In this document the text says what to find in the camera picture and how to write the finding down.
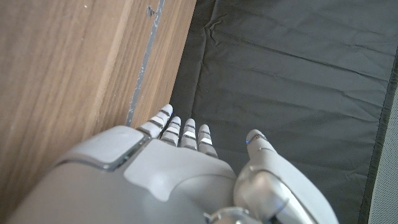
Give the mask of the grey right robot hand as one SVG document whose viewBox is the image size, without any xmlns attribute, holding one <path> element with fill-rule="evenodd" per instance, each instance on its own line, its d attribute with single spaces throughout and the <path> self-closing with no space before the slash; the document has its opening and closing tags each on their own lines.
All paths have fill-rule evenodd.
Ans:
<svg viewBox="0 0 398 224">
<path fill-rule="evenodd" d="M 239 173 L 207 125 L 165 105 L 138 128 L 115 126 L 62 156 L 9 223 L 336 223 L 319 189 L 260 131 Z"/>
</svg>

